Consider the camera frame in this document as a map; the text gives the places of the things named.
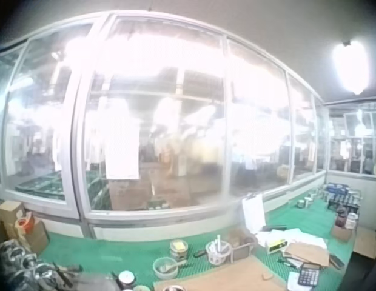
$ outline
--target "green rubber mat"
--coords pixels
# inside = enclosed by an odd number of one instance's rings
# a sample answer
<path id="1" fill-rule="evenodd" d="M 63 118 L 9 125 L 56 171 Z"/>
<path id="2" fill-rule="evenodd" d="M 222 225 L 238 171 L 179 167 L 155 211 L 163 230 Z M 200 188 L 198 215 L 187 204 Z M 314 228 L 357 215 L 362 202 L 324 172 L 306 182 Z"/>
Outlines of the green rubber mat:
<path id="1" fill-rule="evenodd" d="M 298 209 L 294 205 L 300 197 L 289 201 L 285 206 L 266 214 L 267 224 L 285 224 L 288 228 L 298 227 L 301 231 L 328 240 L 328 249 L 336 254 L 343 262 L 348 263 L 351 256 L 354 239 L 341 242 L 330 236 L 335 213 L 326 208 L 326 203 L 317 199 L 308 209 Z M 206 256 L 195 259 L 193 254 L 205 248 L 205 245 L 222 232 L 212 232 L 203 235 L 184 238 L 189 244 L 188 263 L 181 268 L 178 278 L 205 272 L 213 267 Z M 50 233 L 50 244 L 44 250 L 41 258 L 48 262 L 62 265 L 81 264 L 86 272 L 119 273 L 130 270 L 137 278 L 137 284 L 153 286 L 158 281 L 152 270 L 154 260 L 169 256 L 169 240 L 155 242 L 111 242 L 93 239 L 70 238 L 68 236 Z M 288 266 L 277 262 L 281 253 L 266 255 L 262 247 L 256 249 L 255 255 L 273 272 L 287 281 Z M 341 273 L 329 267 L 321 272 L 319 285 L 314 290 L 333 291 L 339 286 L 344 271 Z"/>

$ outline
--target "small bowl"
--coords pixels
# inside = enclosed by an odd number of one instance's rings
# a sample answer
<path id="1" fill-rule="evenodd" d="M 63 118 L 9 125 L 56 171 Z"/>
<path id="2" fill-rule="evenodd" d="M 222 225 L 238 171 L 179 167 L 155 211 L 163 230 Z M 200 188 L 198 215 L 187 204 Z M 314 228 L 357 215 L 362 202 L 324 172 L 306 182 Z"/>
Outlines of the small bowl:
<path id="1" fill-rule="evenodd" d="M 161 280 L 171 280 L 176 278 L 178 273 L 178 266 L 170 270 L 168 273 L 161 273 L 159 268 L 163 265 L 172 265 L 177 264 L 177 261 L 172 258 L 158 258 L 153 263 L 153 271 L 156 273 L 156 276 Z"/>

